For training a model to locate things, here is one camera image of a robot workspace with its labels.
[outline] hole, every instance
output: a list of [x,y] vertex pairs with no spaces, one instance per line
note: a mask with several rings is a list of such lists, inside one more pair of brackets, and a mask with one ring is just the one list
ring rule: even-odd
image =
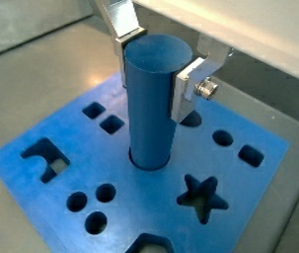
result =
[[233,143],[231,135],[223,130],[216,130],[212,134],[212,138],[220,146],[229,146]]
[[96,102],[81,110],[81,113],[93,120],[105,111],[105,108]]
[[41,156],[48,163],[45,173],[40,178],[42,183],[48,183],[49,180],[66,168],[69,160],[48,138],[40,139],[37,143],[21,153],[24,159],[36,155]]
[[70,211],[81,211],[86,204],[86,196],[81,192],[73,193],[66,200],[66,208]]
[[248,145],[244,145],[239,151],[239,158],[252,167],[257,167],[261,160],[261,153]]
[[207,224],[212,210],[228,209],[228,203],[216,194],[217,179],[209,177],[203,182],[199,182],[191,175],[185,175],[184,181],[187,192],[176,198],[176,203],[195,208],[199,222]]
[[133,166],[134,166],[137,169],[144,170],[144,171],[155,171],[155,170],[161,169],[161,168],[164,167],[164,165],[168,163],[168,160],[169,160],[169,155],[168,155],[167,160],[165,160],[164,164],[163,164],[160,167],[153,168],[153,169],[145,169],[145,168],[140,167],[140,166],[136,164],[136,162],[133,161],[132,150],[130,150],[130,148],[129,148],[129,151],[128,151],[128,157],[129,157],[129,160],[130,160]]
[[102,232],[106,226],[106,216],[102,212],[93,212],[86,218],[84,222],[85,231],[89,234],[98,234]]
[[100,127],[109,133],[114,133],[121,126],[124,125],[124,122],[116,117],[116,116],[109,116],[104,122],[100,124]]
[[160,236],[142,233],[125,253],[173,253],[171,241]]
[[96,190],[96,199],[101,203],[110,202],[114,198],[116,195],[116,189],[113,185],[110,184],[104,184],[98,186]]
[[180,124],[185,127],[199,127],[201,125],[201,117],[199,113],[192,111]]

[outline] screw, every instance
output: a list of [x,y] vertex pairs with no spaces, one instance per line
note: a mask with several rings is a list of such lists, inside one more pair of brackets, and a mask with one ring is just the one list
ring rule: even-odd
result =
[[205,100],[211,100],[216,94],[217,85],[211,82],[209,77],[200,83],[195,84],[195,94]]

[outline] metal bracket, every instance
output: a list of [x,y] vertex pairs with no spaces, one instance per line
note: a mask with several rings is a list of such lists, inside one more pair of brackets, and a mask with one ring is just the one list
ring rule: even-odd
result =
[[209,75],[223,66],[232,48],[204,35],[199,35],[197,51],[205,57],[197,57],[176,74],[171,103],[171,119],[180,123],[195,109],[196,96],[209,100],[217,90]]
[[102,19],[106,23],[113,40],[114,54],[118,56],[122,86],[124,74],[124,47],[126,43],[147,33],[138,25],[132,0],[96,0]]

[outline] rectangular hole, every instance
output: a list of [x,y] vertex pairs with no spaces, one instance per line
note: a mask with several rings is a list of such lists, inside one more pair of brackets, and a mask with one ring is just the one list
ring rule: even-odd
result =
[[239,158],[252,167],[257,167],[261,160],[261,153],[248,145],[244,145],[239,151]]
[[100,124],[100,127],[109,133],[114,133],[121,126],[124,125],[124,122],[116,117],[116,116],[109,116],[102,123]]
[[81,110],[81,113],[90,120],[93,120],[93,119],[96,119],[102,114],[104,111],[105,111],[105,108],[97,102],[93,102],[88,107],[85,107]]

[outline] blue cylinder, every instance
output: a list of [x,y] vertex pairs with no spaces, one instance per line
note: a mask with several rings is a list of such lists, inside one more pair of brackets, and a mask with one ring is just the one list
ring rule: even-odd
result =
[[172,79],[191,57],[188,44],[169,35],[145,35],[125,46],[130,158],[144,170],[159,169],[168,161],[175,133]]

